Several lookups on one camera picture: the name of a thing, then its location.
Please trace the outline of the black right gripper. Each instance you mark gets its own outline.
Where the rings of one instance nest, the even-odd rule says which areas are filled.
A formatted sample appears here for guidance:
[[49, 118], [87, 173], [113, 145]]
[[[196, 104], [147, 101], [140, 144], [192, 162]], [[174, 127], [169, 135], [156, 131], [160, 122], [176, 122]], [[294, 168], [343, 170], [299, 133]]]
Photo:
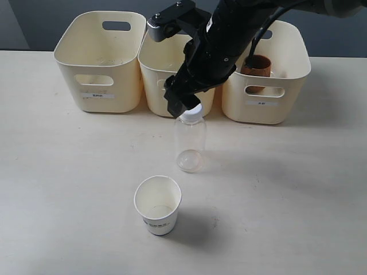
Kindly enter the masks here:
[[197, 92], [225, 82], [259, 29], [259, 7], [217, 7], [185, 45], [185, 61], [177, 74], [165, 81], [168, 112], [180, 116], [199, 105]]

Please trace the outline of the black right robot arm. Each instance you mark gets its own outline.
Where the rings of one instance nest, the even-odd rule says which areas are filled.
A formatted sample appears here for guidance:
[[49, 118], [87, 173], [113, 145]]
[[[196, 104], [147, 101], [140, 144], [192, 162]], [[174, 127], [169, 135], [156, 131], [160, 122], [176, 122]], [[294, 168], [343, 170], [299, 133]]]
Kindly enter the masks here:
[[198, 92], [217, 87], [236, 70], [245, 51], [255, 47], [270, 25], [289, 10], [346, 18], [358, 13], [366, 1], [220, 1], [213, 13], [196, 8], [193, 1], [178, 1], [160, 13], [167, 37], [182, 30], [191, 36], [185, 59], [176, 75], [165, 81], [164, 98], [173, 117], [196, 107]]

